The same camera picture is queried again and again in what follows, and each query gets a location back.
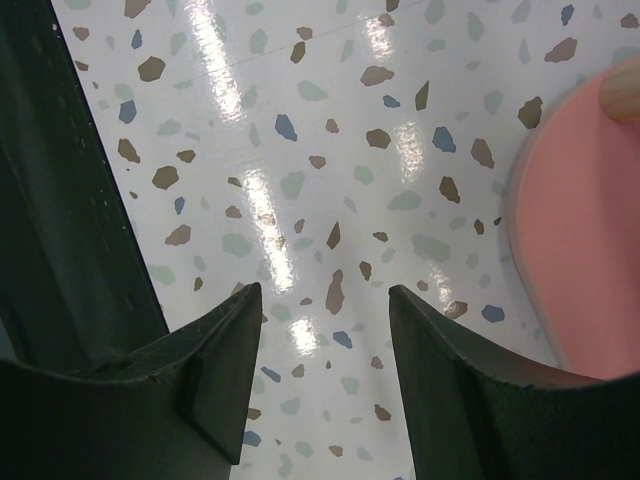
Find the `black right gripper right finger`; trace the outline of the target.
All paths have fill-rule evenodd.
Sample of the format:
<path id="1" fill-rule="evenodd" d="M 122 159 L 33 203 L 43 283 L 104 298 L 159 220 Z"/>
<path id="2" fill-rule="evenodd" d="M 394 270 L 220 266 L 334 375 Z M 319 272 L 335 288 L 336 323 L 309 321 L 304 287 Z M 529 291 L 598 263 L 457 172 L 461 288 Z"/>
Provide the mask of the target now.
<path id="1" fill-rule="evenodd" d="M 635 479 L 639 378 L 599 380 L 516 354 L 389 291 L 396 368 L 420 479 Z"/>

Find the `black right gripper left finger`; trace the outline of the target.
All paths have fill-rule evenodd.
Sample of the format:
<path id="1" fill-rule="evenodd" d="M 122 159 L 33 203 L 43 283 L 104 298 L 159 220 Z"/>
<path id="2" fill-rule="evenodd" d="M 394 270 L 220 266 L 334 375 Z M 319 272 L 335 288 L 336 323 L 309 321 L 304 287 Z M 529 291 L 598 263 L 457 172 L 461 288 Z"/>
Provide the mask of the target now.
<path id="1" fill-rule="evenodd" d="M 240 461 L 262 289 L 92 371 L 1 364 L 5 479 L 226 479 Z"/>

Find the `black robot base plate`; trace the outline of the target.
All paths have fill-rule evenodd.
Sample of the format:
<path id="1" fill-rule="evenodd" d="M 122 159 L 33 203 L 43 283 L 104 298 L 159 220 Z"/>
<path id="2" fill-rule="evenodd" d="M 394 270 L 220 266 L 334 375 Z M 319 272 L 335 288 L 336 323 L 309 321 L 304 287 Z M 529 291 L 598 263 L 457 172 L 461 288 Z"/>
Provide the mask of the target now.
<path id="1" fill-rule="evenodd" d="M 18 359 L 55 372 L 168 331 L 48 1 L 1 5 L 1 318 Z"/>

